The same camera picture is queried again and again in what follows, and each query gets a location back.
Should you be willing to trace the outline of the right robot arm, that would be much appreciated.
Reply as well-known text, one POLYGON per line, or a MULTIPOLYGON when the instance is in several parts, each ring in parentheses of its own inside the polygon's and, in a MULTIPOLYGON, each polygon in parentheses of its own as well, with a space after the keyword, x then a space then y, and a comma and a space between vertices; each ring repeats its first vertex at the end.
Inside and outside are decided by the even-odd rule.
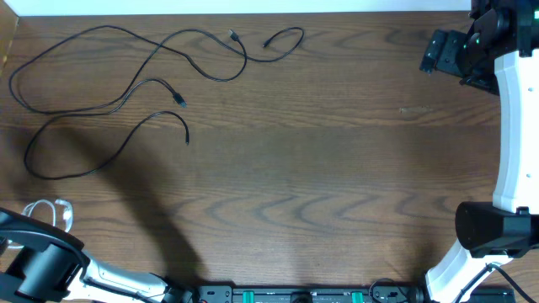
POLYGON ((538 2, 472 2, 466 32, 436 30, 419 66, 499 97, 500 154, 490 202, 462 202, 456 241, 409 302, 468 302, 503 265, 538 247, 538 2))

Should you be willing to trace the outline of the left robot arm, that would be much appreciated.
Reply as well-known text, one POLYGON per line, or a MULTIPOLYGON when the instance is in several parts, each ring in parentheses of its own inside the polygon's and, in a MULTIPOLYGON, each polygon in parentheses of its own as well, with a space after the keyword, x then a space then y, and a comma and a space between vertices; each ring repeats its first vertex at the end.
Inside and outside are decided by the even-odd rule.
POLYGON ((76 237, 41 221, 1 209, 1 241, 23 248, 1 272, 8 302, 189 303, 199 292, 155 274, 136 273, 93 258, 76 237))

